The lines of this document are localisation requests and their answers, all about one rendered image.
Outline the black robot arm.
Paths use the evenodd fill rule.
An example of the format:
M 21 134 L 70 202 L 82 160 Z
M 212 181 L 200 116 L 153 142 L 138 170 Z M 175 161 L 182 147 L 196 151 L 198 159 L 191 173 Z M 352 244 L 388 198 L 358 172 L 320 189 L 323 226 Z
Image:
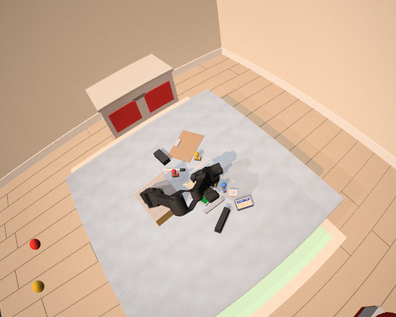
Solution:
M 190 190 L 178 190 L 169 196 L 165 195 L 164 191 L 160 188 L 148 188 L 141 192 L 140 196 L 149 209 L 162 205 L 169 208 L 175 216 L 181 217 L 194 209 L 196 204 L 203 199 L 206 188 L 210 186 L 214 187 L 214 184 L 219 182 L 219 175 L 221 174 L 223 174 L 223 169 L 220 163 L 217 163 L 191 174 L 193 181 L 197 181 Z M 186 205 L 182 195 L 183 192 L 190 192 L 193 198 L 189 206 Z

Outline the cream card taped to table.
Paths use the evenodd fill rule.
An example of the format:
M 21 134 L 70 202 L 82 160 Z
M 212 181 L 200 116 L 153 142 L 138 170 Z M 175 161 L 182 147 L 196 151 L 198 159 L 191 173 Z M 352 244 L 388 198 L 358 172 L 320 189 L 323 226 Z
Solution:
M 196 183 L 196 181 L 195 181 L 195 183 Z M 183 184 L 183 186 L 186 186 L 190 190 L 194 187 L 195 183 L 193 183 L 191 181 L 191 179 L 189 179 L 185 184 Z

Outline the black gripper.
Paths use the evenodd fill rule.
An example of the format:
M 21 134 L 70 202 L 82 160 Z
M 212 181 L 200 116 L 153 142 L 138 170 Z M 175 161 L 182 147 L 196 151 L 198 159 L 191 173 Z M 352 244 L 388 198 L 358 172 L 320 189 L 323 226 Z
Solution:
M 197 180 L 193 181 L 192 177 L 190 177 L 190 179 L 193 183 L 195 183 L 195 181 L 197 181 Z M 219 198 L 219 193 L 211 187 L 206 188 L 203 195 L 206 197 L 206 199 L 209 201 L 209 203 L 212 203 L 216 199 Z

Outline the peach stamp pad tin with blue label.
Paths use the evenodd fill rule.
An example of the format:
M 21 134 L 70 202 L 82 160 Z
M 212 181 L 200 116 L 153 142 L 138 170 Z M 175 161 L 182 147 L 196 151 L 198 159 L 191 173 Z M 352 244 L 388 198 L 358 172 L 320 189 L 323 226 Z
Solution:
M 236 205 L 238 211 L 254 206 L 250 196 L 236 199 L 236 200 L 234 200 L 234 202 L 235 202 L 235 205 Z

